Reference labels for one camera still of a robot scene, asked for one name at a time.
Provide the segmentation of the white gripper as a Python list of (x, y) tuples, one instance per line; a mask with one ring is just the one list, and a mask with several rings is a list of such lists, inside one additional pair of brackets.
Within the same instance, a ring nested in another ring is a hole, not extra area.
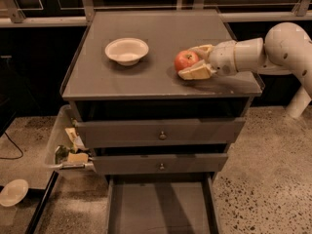
[(180, 70), (177, 74), (183, 80), (210, 79), (215, 70), (219, 76), (231, 76), (245, 71), (257, 72), (266, 61), (261, 38), (239, 42), (232, 40), (216, 46), (211, 44), (195, 46), (191, 47), (190, 51), (203, 60)]

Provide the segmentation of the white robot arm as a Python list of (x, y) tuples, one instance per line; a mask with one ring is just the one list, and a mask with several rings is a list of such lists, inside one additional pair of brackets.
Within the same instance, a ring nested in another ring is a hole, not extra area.
[(312, 39), (295, 23), (279, 23), (264, 38), (230, 40), (215, 46), (192, 47), (190, 51), (200, 60), (180, 70), (178, 76), (184, 80), (233, 76), (247, 71), (292, 74), (300, 82), (300, 88), (287, 106), (287, 113), (293, 118), (301, 116), (312, 100)]

